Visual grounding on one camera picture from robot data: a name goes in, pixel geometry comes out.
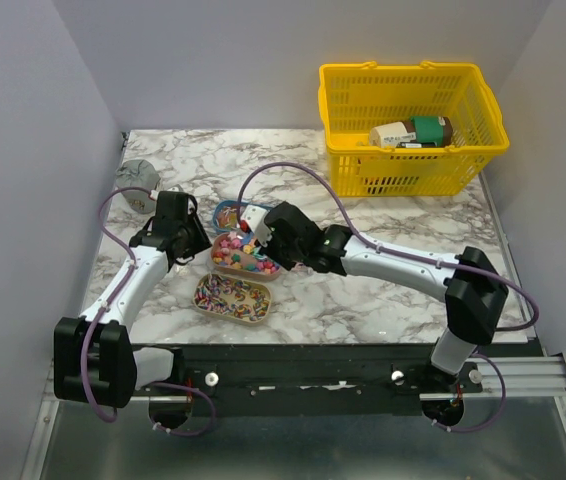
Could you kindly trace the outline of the blue tray clear lollipops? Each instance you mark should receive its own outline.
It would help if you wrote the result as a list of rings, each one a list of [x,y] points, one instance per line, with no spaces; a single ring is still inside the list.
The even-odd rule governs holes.
[[[243,234],[238,227],[236,212],[234,200],[223,200],[217,204],[212,214],[212,227],[217,234],[230,233],[232,231]]]

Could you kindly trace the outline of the beige tray rainbow lollipops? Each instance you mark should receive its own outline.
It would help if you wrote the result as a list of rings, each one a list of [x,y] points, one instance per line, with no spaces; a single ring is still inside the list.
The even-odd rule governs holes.
[[[272,307],[270,290],[260,283],[208,273],[193,294],[194,307],[218,319],[243,325],[259,325]]]

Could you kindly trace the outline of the pink tray star candies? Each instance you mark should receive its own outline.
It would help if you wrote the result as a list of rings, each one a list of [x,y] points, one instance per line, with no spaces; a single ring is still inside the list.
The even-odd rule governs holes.
[[[277,278],[282,267],[261,252],[251,233],[228,232],[213,242],[210,258],[220,272],[243,276],[257,281]]]

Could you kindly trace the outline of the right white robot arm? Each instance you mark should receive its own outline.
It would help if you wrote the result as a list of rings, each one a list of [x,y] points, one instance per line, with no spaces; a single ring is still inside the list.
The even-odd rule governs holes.
[[[492,343],[509,290],[480,249],[454,256],[398,247],[351,226],[321,228],[287,202],[250,207],[244,222],[264,254],[287,270],[302,264],[322,274],[384,280],[443,302],[447,327],[422,370],[434,391],[456,384],[475,348]]]

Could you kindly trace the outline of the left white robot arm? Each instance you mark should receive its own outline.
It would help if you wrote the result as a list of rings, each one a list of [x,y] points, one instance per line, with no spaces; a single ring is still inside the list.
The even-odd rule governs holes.
[[[158,283],[173,266],[184,266],[209,249],[196,199],[175,190],[148,191],[155,213],[129,242],[128,257],[97,300],[78,317],[63,317],[53,335],[54,393],[88,404],[112,423],[135,391],[152,384],[164,395],[177,393],[185,380],[171,351],[132,345],[129,332]]]

